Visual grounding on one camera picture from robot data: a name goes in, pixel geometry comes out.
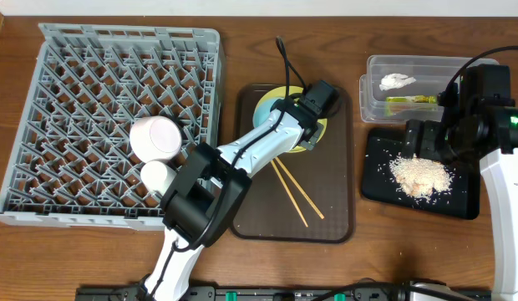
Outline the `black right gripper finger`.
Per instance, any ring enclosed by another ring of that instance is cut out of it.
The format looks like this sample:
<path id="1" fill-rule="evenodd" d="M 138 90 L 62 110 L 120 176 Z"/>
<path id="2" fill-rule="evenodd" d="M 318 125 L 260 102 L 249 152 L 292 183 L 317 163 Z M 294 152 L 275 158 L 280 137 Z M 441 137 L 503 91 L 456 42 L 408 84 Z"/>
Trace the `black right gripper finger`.
<path id="1" fill-rule="evenodd" d="M 423 123 L 423 135 L 421 141 L 421 157 L 431 161 L 442 161 L 439 152 L 438 140 L 441 134 L 441 125 L 437 121 L 426 120 Z"/>
<path id="2" fill-rule="evenodd" d="M 408 120 L 404 132 L 404 141 L 401 156 L 404 159 L 412 159 L 419 155 L 424 122 L 421 120 Z"/>

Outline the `green snack wrapper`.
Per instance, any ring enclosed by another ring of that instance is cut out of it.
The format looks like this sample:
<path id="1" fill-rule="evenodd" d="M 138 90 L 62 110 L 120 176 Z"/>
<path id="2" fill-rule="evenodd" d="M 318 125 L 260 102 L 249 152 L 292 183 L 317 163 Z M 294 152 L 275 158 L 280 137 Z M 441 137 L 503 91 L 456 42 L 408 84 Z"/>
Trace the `green snack wrapper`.
<path id="1" fill-rule="evenodd" d="M 437 97 L 435 95 L 387 97 L 385 103 L 385 114 L 393 116 L 412 110 L 436 110 Z"/>

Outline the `rice and nut scraps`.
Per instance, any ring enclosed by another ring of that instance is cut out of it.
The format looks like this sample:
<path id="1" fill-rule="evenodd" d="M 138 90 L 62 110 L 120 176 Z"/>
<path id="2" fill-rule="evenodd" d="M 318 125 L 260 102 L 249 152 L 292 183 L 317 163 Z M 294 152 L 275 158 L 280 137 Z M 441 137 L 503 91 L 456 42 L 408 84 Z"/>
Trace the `rice and nut scraps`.
<path id="1" fill-rule="evenodd" d="M 414 199 L 430 201 L 434 194 L 451 192 L 455 174 L 438 161 L 397 156 L 388 167 L 400 190 Z"/>

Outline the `wooden chopstick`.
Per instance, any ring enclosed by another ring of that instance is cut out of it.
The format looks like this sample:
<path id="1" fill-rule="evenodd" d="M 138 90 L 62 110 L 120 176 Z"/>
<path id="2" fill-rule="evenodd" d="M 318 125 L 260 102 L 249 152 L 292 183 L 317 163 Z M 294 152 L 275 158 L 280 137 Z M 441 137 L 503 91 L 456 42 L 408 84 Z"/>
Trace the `wooden chopstick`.
<path id="1" fill-rule="evenodd" d="M 302 194 L 302 196 L 306 199 L 306 201 L 308 202 L 308 204 L 311 206 L 311 208 L 317 213 L 317 215 L 321 218 L 321 219 L 324 219 L 325 216 L 322 214 L 322 212 L 320 211 L 320 209 L 317 207 L 317 205 L 315 204 L 315 202 L 311 199 L 311 197 L 306 193 L 306 191 L 302 188 L 302 186 L 300 185 L 300 183 L 296 180 L 296 178 L 292 175 L 292 173 L 287 169 L 287 167 L 282 163 L 282 161 L 279 159 L 279 157 L 276 157 L 274 160 L 274 163 L 277 165 L 277 167 L 280 167 L 284 172 L 285 174 L 287 175 L 287 177 L 289 178 L 289 180 L 292 182 L 292 184 L 299 190 L 299 192 Z"/>
<path id="2" fill-rule="evenodd" d="M 277 165 L 274 163 L 274 161 L 270 161 L 270 163 L 271 163 L 271 165 L 272 165 L 273 170 L 274 170 L 274 171 L 275 171 L 275 173 L 277 174 L 277 177 L 278 177 L 279 181 L 281 182 L 281 184 L 282 184 L 282 186 L 283 186 L 283 188 L 284 188 L 284 190 L 285 190 L 285 192 L 286 192 L 287 196 L 289 197 L 289 199 L 291 200 L 291 202 L 292 202 L 292 204 L 293 204 L 293 206 L 294 206 L 295 210 L 297 211 L 298 216 L 301 218 L 301 220 L 302 220 L 302 222 L 303 222 L 304 226 L 305 226 L 305 227 L 308 227 L 307 220 L 306 220 L 306 218 L 303 216 L 303 214 L 302 214 L 302 211 L 301 211 L 300 207 L 298 206 L 298 204 L 297 204 L 297 202 L 296 202 L 296 200 L 295 200 L 295 198 L 294 198 L 293 194 L 291 193 L 291 191 L 290 191 L 290 189 L 289 189 L 289 187 L 288 187 L 287 183 L 285 182 L 285 180 L 284 180 L 284 178 L 283 178 L 283 176 L 282 176 L 281 172 L 279 171 L 279 169 L 278 169 Z"/>

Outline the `white tissue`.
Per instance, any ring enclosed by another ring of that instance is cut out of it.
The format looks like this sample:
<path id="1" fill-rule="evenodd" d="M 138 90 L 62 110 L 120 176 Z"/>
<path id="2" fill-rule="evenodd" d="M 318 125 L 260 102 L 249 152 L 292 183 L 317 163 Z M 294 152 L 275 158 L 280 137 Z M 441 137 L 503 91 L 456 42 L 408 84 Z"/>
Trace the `white tissue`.
<path id="1" fill-rule="evenodd" d="M 406 74 L 387 74 L 381 78 L 379 88 L 382 91 L 391 89 L 401 89 L 409 84 L 413 84 L 416 81 L 414 77 Z"/>

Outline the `light blue bowl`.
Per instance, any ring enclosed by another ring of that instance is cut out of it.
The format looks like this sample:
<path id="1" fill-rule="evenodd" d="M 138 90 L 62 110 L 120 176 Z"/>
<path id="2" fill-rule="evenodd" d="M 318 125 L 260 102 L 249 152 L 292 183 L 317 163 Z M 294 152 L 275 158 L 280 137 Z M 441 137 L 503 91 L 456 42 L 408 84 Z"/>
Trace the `light blue bowl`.
<path id="1" fill-rule="evenodd" d="M 261 100 L 253 113 L 252 116 L 252 125 L 254 128 L 259 127 L 263 122 L 268 119 L 268 116 L 271 113 L 272 106 L 278 101 L 278 98 L 270 98 L 266 100 Z"/>

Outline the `white cup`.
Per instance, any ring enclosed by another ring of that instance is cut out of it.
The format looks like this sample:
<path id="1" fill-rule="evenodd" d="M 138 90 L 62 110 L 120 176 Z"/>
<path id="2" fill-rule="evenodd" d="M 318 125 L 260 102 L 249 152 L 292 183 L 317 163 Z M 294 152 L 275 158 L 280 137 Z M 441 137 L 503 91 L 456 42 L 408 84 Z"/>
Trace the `white cup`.
<path id="1" fill-rule="evenodd" d="M 140 179 L 149 192 L 163 196 L 175 179 L 176 171 L 161 161 L 149 161 L 140 171 Z"/>

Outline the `pink bowl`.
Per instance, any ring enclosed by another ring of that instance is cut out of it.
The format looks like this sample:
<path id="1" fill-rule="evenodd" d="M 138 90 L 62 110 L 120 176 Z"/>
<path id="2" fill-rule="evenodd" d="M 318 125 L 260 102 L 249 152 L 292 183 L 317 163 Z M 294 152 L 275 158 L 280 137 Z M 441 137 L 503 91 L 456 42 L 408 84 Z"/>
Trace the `pink bowl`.
<path id="1" fill-rule="evenodd" d="M 144 163 L 169 161 L 182 147 L 182 136 L 175 122 L 164 116 L 138 119 L 130 128 L 129 142 Z"/>

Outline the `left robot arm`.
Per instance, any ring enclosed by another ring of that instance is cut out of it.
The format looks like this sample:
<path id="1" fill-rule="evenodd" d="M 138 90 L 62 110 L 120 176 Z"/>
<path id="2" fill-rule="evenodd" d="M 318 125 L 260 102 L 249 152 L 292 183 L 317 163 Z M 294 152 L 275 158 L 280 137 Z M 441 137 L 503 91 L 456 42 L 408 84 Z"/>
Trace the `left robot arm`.
<path id="1" fill-rule="evenodd" d="M 227 145 L 199 144 L 163 190 L 164 243 L 140 300 L 178 300 L 201 251 L 227 229 L 248 193 L 252 177 L 279 155 L 311 150 L 337 102 L 336 88 L 320 80 L 300 93 L 287 90 L 267 118 Z"/>

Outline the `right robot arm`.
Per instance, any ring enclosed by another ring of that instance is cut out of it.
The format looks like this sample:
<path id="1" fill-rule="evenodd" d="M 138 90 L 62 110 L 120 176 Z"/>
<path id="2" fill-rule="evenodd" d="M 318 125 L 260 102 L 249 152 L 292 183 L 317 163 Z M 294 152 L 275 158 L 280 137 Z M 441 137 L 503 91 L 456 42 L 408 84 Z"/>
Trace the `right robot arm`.
<path id="1" fill-rule="evenodd" d="M 494 300 L 518 300 L 518 107 L 504 65 L 462 67 L 438 97 L 439 122 L 409 120 L 402 157 L 479 169 L 495 247 Z"/>

